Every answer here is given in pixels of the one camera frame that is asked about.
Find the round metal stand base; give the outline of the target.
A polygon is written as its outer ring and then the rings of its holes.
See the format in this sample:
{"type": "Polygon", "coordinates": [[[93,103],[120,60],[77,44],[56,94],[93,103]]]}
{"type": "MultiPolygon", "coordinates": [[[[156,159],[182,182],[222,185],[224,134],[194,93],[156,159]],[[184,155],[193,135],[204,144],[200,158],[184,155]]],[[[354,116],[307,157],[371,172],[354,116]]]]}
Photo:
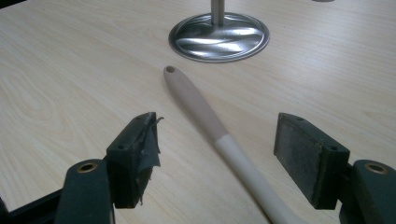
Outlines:
{"type": "Polygon", "coordinates": [[[226,12],[225,0],[211,0],[211,12],[179,22],[169,33],[170,47],[202,63],[229,63],[251,57],[268,44],[270,32],[249,15],[226,12]]]}

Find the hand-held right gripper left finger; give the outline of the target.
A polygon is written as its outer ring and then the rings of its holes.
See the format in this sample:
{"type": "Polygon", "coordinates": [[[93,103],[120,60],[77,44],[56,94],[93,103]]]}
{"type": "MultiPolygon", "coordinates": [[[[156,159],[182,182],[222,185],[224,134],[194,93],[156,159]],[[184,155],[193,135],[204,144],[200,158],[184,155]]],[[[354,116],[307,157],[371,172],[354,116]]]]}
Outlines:
{"type": "Polygon", "coordinates": [[[66,173],[54,224],[115,224],[115,209],[142,203],[160,164],[154,112],[135,117],[101,159],[81,161],[66,173]]]}

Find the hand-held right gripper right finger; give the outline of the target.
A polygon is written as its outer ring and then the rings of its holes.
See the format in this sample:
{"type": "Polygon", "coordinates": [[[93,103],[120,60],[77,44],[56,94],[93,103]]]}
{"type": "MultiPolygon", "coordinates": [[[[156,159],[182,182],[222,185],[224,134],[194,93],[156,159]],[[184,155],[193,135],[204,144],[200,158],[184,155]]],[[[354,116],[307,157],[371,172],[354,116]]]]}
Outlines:
{"type": "Polygon", "coordinates": [[[309,203],[341,224],[396,224],[396,170],[379,161],[348,162],[350,151],[308,120],[280,113],[274,154],[309,203]]]}

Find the beige utensil handle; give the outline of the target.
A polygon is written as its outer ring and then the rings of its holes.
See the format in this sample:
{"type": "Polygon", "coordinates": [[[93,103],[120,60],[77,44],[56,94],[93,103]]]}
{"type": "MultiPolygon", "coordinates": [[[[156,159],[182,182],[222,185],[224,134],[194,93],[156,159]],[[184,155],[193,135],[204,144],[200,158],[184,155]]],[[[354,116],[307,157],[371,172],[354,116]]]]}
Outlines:
{"type": "Polygon", "coordinates": [[[307,224],[281,200],[254,167],[191,80],[171,65],[163,69],[163,76],[170,92],[214,144],[217,152],[245,185],[270,221],[273,224],[307,224]]]}

